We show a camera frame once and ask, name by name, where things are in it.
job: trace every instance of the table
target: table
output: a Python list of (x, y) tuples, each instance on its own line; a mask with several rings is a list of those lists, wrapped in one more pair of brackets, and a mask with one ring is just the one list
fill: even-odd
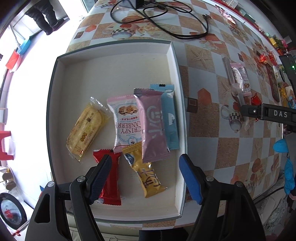
[[(192, 6), (196, 15), (209, 19), (209, 34), (201, 39), (179, 40), (164, 33), (148, 21), (133, 24), (117, 24), (110, 17), (115, 1), (100, 0), (81, 22), (67, 52), (86, 46), (120, 39), (164, 39), (173, 41), (179, 64), (185, 103), (188, 98), (198, 99), (197, 113), (186, 112), (188, 131), (188, 155), (206, 175), (212, 175), (220, 182), (244, 182), (250, 195), (255, 198), (278, 178), (281, 156), (272, 146), (282, 138), (282, 125), (268, 121), (249, 119), (239, 131), (233, 131), (228, 107), (234, 104), (231, 97), (223, 57), (232, 62), (244, 63), (250, 80), (252, 95), (258, 95), (263, 103), (274, 101), (268, 74), (264, 65), (258, 62), (256, 52), (267, 54), (261, 39), (249, 28), (236, 21), (236, 26), (226, 22), (218, 9), (199, 0), (183, 0)], [(151, 15), (160, 9), (150, 11)], [(129, 8), (119, 7), (115, 17), (122, 21), (139, 18)], [(203, 32), (202, 25), (187, 14), (170, 9), (157, 18), (164, 28), (175, 33), (196, 34)], [(170, 229), (192, 225), (200, 206), (186, 199), (181, 218), (159, 223), (110, 224), (104, 226), (136, 229)], [(225, 202), (220, 203), (219, 214), (223, 214)]]

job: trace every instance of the shoe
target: shoe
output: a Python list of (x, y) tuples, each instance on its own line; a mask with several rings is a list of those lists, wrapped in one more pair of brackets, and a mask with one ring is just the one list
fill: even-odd
[(16, 186), (17, 185), (15, 184), (15, 182), (12, 181), (12, 182), (6, 183), (5, 188), (6, 188), (6, 190), (10, 191), (10, 190), (14, 189)]
[(53, 32), (53, 29), (51, 29), (50, 32), (46, 32), (46, 35), (50, 35), (50, 34), (52, 34), (52, 32)]
[(11, 172), (3, 173), (3, 175), (2, 175), (2, 179), (3, 179), (3, 180), (8, 180), (8, 179), (10, 179), (10, 178), (13, 178)]
[(55, 26), (52, 27), (52, 30), (53, 30), (53, 31), (57, 31), (57, 30), (61, 27), (61, 25), (63, 24), (64, 21), (65, 21), (65, 20), (64, 20), (63, 18), (60, 19), (60, 20), (57, 22), (57, 24), (56, 24)]

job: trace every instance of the person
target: person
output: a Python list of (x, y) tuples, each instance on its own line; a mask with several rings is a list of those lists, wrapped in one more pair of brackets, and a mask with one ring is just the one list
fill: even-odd
[(40, 27), (46, 35), (50, 35), (53, 31), (58, 30), (64, 22), (64, 19), (57, 20), (49, 0), (32, 0), (30, 4), (24, 8), (24, 11), (26, 15), (34, 19), (38, 27)]

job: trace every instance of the blue snack packet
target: blue snack packet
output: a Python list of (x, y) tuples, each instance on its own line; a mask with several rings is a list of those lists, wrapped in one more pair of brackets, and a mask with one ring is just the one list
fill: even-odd
[(169, 149), (179, 149), (179, 135), (174, 104), (174, 85), (150, 84), (150, 89), (163, 92), (161, 95), (161, 109), (163, 112), (163, 125), (165, 138)]

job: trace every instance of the floor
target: floor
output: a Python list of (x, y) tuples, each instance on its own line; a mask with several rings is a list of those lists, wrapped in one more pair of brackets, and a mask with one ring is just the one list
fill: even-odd
[(7, 164), (12, 168), (25, 201), (35, 207), (40, 186), (51, 181), (46, 143), (46, 104), (52, 69), (56, 58), (64, 54), (79, 23), (66, 22), (47, 36), (40, 32), (14, 73), (6, 106), (5, 151), (14, 155)]

